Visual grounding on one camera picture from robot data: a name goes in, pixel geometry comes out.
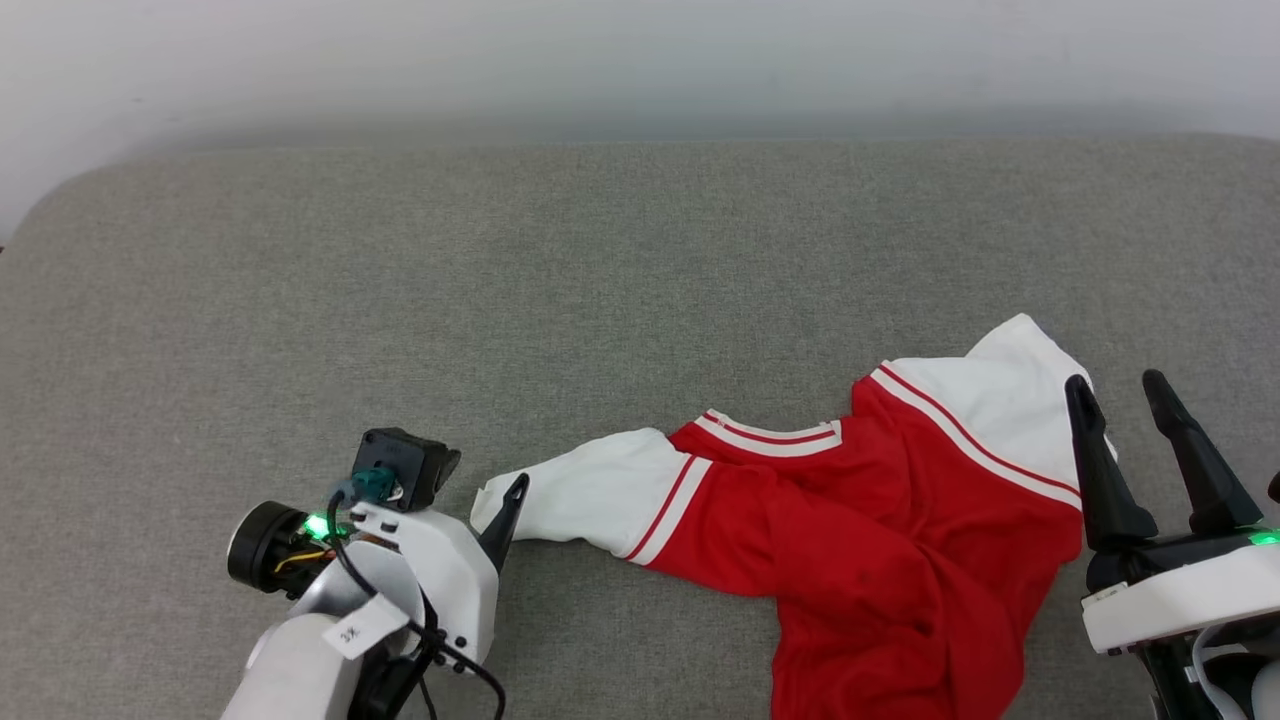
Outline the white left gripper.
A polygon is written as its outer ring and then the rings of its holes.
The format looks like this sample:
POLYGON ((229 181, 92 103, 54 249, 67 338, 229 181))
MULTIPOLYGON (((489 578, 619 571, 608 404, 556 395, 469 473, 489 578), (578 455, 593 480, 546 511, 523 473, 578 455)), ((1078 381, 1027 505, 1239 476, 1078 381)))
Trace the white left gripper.
POLYGON ((499 573, 529 491, 520 474, 475 536, 461 520, 396 501, 339 502, 335 518, 266 501, 227 548, 229 575, 292 609, 259 638, 247 673, 411 673, 483 664, 499 573))

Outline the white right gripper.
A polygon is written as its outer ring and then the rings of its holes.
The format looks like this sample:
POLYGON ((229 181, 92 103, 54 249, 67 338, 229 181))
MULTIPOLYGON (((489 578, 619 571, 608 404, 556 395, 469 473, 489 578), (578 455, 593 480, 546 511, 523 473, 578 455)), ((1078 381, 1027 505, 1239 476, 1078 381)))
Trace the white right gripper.
POLYGON ((1085 543, 1100 551, 1087 565, 1082 600, 1092 650, 1119 653, 1212 626, 1229 642, 1271 641, 1277 637, 1277 532, 1253 527, 1263 519, 1261 509, 1165 374, 1146 370, 1143 391, 1178 460, 1189 528, 1208 536, 1153 539, 1157 524, 1125 482, 1091 383, 1071 375, 1065 400, 1085 543))

